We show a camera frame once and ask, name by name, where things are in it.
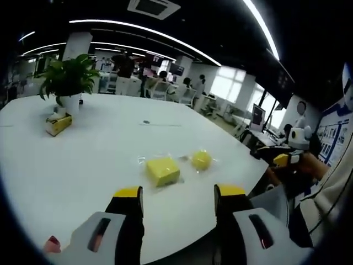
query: curved ceiling light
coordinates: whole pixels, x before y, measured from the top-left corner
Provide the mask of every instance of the curved ceiling light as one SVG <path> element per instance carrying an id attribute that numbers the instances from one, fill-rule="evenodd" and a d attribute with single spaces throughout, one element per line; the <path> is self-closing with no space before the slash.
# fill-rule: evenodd
<path id="1" fill-rule="evenodd" d="M 42 51 L 39 54 L 46 54 L 47 52 L 53 52 L 53 51 L 58 51 L 59 49 L 55 49 L 55 50 L 49 50 L 49 51 Z"/>
<path id="2" fill-rule="evenodd" d="M 146 57 L 145 55 L 143 55 L 143 54 L 136 54 L 136 53 L 132 53 L 133 55 L 137 55 L 137 56 L 141 56 L 141 57 Z"/>
<path id="3" fill-rule="evenodd" d="M 168 58 L 168 59 L 170 59 L 170 60 L 172 60 L 172 61 L 176 61 L 176 59 L 171 58 L 171 57 L 169 57 L 169 56 L 167 56 L 167 55 L 158 54 L 158 53 L 156 53 L 156 52 L 154 52 L 154 51 L 149 51 L 149 50 L 145 50 L 145 49 L 141 49 L 141 48 L 137 48 L 137 47 L 127 46 L 127 45 L 121 45 L 121 44 L 115 44 L 115 43 L 100 43 L 100 42 L 98 42 L 98 41 L 92 41 L 91 43 L 92 43 L 92 44 L 103 44 L 103 45 L 120 46 L 120 47 L 125 47 L 125 48 L 140 50 L 140 51 L 145 51 L 145 52 L 147 52 L 147 53 L 149 53 L 149 54 L 157 55 L 157 56 L 159 56 L 159 57 L 164 57 L 164 58 Z"/>
<path id="4" fill-rule="evenodd" d="M 202 51 L 190 46 L 189 44 L 186 44 L 184 42 L 182 42 L 181 40 L 178 40 L 172 36 L 169 36 L 167 34 L 161 33 L 159 31 L 153 30 L 153 29 L 149 29 L 149 28 L 145 28 L 139 25 L 134 25 L 134 24 L 130 24 L 130 23 L 125 23 L 125 22 L 120 22 L 120 21 L 113 21 L 113 20 L 103 20 L 103 19 L 81 19 L 81 20 L 72 20 L 69 21 L 69 23 L 84 23 L 84 22 L 97 22 L 97 23 L 110 23 L 110 24 L 118 24 L 118 25 L 123 25 L 123 26 L 128 26 L 128 27 L 133 27 L 133 28 L 137 28 L 137 29 L 142 29 L 145 31 L 149 31 L 151 33 L 155 33 L 157 35 L 163 36 L 169 40 L 175 41 L 176 43 L 179 43 L 181 45 L 184 45 L 185 47 L 188 47 L 189 49 L 192 49 L 193 51 L 197 52 L 198 54 L 202 55 L 203 57 L 209 59 L 210 61 L 212 61 L 213 63 L 215 63 L 217 66 L 222 66 L 219 62 L 217 62 L 215 59 L 209 57 L 207 54 L 204 54 Z"/>
<path id="5" fill-rule="evenodd" d="M 33 50 L 24 52 L 22 54 L 22 56 L 26 55 L 26 54 L 29 54 L 30 52 L 33 52 L 33 51 L 36 51 L 36 50 L 40 50 L 40 49 L 47 48 L 47 47 L 52 47 L 52 46 L 57 46 L 57 45 L 63 45 L 63 44 L 66 44 L 66 43 L 56 43 L 56 44 L 50 44 L 50 45 L 42 46 L 42 47 L 39 47 L 39 48 L 35 48 Z"/>
<path id="6" fill-rule="evenodd" d="M 24 35 L 24 36 L 23 36 L 21 39 L 19 39 L 18 41 L 20 42 L 20 41 L 24 40 L 25 38 L 29 37 L 30 35 L 33 35 L 34 33 L 35 33 L 35 31 L 32 31 L 32 32 L 28 33 L 27 35 Z"/>
<path id="7" fill-rule="evenodd" d="M 253 14 L 253 16 L 255 17 L 257 22 L 259 23 L 261 29 L 263 30 L 263 33 L 265 34 L 267 41 L 271 47 L 271 51 L 272 51 L 274 57 L 279 61 L 280 57 L 278 55 L 275 42 L 270 34 L 269 29 L 267 28 L 267 26 L 265 24 L 262 16 L 260 15 L 259 11 L 256 9 L 255 5 L 253 4 L 253 2 L 251 0 L 243 0 L 243 2 L 247 5 L 247 7 L 250 9 L 251 13 Z"/>
<path id="8" fill-rule="evenodd" d="M 95 48 L 96 50 L 102 50 L 102 51 L 115 51 L 115 52 L 121 52 L 120 50 L 113 50 L 113 49 L 105 49 L 105 48 Z"/>

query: yellow tissue box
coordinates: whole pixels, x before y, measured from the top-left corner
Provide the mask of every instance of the yellow tissue box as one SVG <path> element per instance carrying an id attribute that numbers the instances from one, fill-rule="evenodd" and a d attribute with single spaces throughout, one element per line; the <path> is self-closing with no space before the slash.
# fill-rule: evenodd
<path id="1" fill-rule="evenodd" d="M 175 183 L 180 176 L 180 169 L 170 157 L 149 160 L 146 163 L 146 171 L 156 187 L 169 183 Z"/>
<path id="2" fill-rule="evenodd" d="M 56 136 L 58 133 L 64 131 L 65 128 L 72 124 L 72 117 L 66 114 L 65 117 L 57 120 L 46 119 L 45 130 L 52 136 Z"/>

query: white table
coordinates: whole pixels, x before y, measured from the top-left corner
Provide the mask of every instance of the white table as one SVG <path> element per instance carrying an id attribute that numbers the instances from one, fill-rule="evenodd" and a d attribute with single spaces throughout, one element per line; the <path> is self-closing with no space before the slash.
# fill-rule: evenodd
<path id="1" fill-rule="evenodd" d="M 72 231 L 104 211 L 116 190 L 142 185 L 141 263 L 153 262 L 215 227 L 214 184 L 237 184 L 249 193 L 268 166 L 184 105 L 103 94 L 84 94 L 83 100 L 73 124 L 56 137 L 44 130 L 53 98 L 16 99 L 0 112 L 1 177 L 16 217 L 38 247 L 51 235 L 67 246 Z M 200 174 L 180 162 L 184 183 L 158 191 L 138 164 L 139 157 L 180 157 L 199 149 L 218 162 Z"/>

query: computer monitor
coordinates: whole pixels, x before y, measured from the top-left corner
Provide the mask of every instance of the computer monitor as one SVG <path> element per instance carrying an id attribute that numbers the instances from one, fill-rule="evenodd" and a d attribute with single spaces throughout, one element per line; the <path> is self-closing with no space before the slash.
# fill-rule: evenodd
<path id="1" fill-rule="evenodd" d="M 254 104 L 253 106 L 253 116 L 250 123 L 250 129 L 255 131 L 262 131 L 265 122 L 266 111 L 261 109 L 259 106 Z"/>
<path id="2" fill-rule="evenodd" d="M 170 66 L 169 72 L 176 75 L 176 76 L 182 76 L 184 73 L 184 68 L 183 68 L 183 66 L 176 65 L 175 63 L 172 63 Z"/>

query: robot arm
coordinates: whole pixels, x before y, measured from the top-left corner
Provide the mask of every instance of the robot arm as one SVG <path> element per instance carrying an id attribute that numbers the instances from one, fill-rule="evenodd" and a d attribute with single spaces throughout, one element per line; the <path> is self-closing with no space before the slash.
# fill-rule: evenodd
<path id="1" fill-rule="evenodd" d="M 122 189 L 105 212 L 94 213 L 72 233 L 67 248 L 47 257 L 58 265 L 140 265 L 142 218 L 142 187 Z"/>
<path id="2" fill-rule="evenodd" d="M 282 221 L 254 209 L 237 186 L 215 185 L 215 212 L 220 265 L 297 265 L 311 252 L 290 239 Z"/>

